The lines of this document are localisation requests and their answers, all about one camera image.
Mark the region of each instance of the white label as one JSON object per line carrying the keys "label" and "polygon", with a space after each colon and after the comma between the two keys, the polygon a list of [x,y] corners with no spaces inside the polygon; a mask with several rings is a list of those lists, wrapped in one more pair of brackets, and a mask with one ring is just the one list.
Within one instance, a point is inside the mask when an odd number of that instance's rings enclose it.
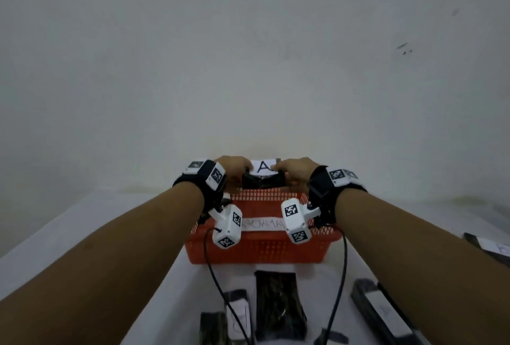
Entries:
{"label": "white label", "polygon": [[[239,321],[241,321],[241,324],[243,325],[246,335],[248,336],[248,338],[250,338],[252,336],[252,325],[250,325],[250,308],[248,305],[248,301],[247,300],[233,301],[230,303],[230,305],[236,312]],[[228,306],[225,306],[225,308],[228,337],[233,340],[244,339],[243,332],[241,331],[239,324],[234,318],[232,311],[230,311]]]}
{"label": "white label", "polygon": [[251,175],[273,175],[277,174],[277,171],[271,170],[271,165],[277,163],[276,159],[272,160],[252,160],[253,170],[250,171]]}
{"label": "white label", "polygon": [[242,219],[242,231],[285,231],[281,217],[254,217]]}
{"label": "white label", "polygon": [[510,257],[510,245],[503,245],[496,243],[495,241],[485,239],[483,237],[477,237],[478,244],[483,250],[495,252],[497,254],[505,255]]}
{"label": "white label", "polygon": [[408,336],[413,333],[391,303],[388,302],[382,291],[370,291],[365,296],[394,337]]}

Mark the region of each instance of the orange basket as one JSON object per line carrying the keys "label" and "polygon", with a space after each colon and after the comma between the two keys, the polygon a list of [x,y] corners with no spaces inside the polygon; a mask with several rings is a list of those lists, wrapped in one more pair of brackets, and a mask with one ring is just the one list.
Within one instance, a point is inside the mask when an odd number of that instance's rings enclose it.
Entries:
{"label": "orange basket", "polygon": [[[302,193],[282,193],[278,188],[245,189],[233,194],[232,201],[243,212],[243,218],[282,217],[280,205],[292,197],[301,204],[308,202]],[[314,220],[308,222],[313,226]],[[203,237],[214,227],[214,219],[203,225],[195,225],[185,243],[188,258],[193,264],[205,264]],[[207,254],[211,263],[321,263],[332,241],[342,238],[337,229],[324,226],[310,229],[312,238],[301,245],[290,241],[285,231],[246,231],[241,241],[229,249],[221,249],[212,242],[212,233],[207,237]]]}

